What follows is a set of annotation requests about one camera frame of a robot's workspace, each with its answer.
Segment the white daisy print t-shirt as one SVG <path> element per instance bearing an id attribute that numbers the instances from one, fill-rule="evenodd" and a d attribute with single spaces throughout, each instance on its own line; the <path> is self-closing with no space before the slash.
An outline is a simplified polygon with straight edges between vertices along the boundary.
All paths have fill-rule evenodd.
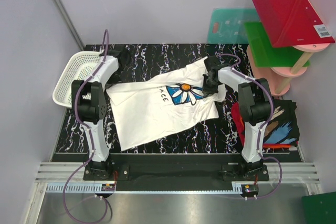
<path id="1" fill-rule="evenodd" d="M 218 93 L 205 97 L 205 60 L 146 82 L 120 83 L 107 90 L 122 151 L 219 117 L 216 103 L 225 100 L 226 88 L 221 85 Z"/>

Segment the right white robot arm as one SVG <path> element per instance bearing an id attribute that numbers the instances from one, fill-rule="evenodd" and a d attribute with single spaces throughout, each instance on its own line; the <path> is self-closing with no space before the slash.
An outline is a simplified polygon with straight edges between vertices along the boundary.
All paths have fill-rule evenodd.
<path id="1" fill-rule="evenodd" d="M 204 64 L 206 73 L 203 75 L 202 90 L 205 97 L 219 93 L 222 84 L 238 92 L 239 112 L 245 123 L 245 138 L 237 174 L 248 176 L 256 173 L 263 167 L 263 137 L 274 113 L 268 81 L 239 72 L 235 69 L 238 62 L 232 66 L 221 64 L 216 56 L 206 58 Z"/>

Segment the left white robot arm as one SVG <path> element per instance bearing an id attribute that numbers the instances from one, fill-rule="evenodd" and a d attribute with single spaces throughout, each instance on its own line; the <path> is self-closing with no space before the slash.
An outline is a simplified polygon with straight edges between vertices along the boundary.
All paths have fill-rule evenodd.
<path id="1" fill-rule="evenodd" d="M 98 63 L 88 76 L 71 84 L 71 107 L 88 141 L 89 160 L 85 165 L 103 177 L 113 171 L 103 130 L 107 113 L 106 89 L 121 81 L 120 74 L 130 60 L 126 46 L 105 49 L 99 53 Z"/>

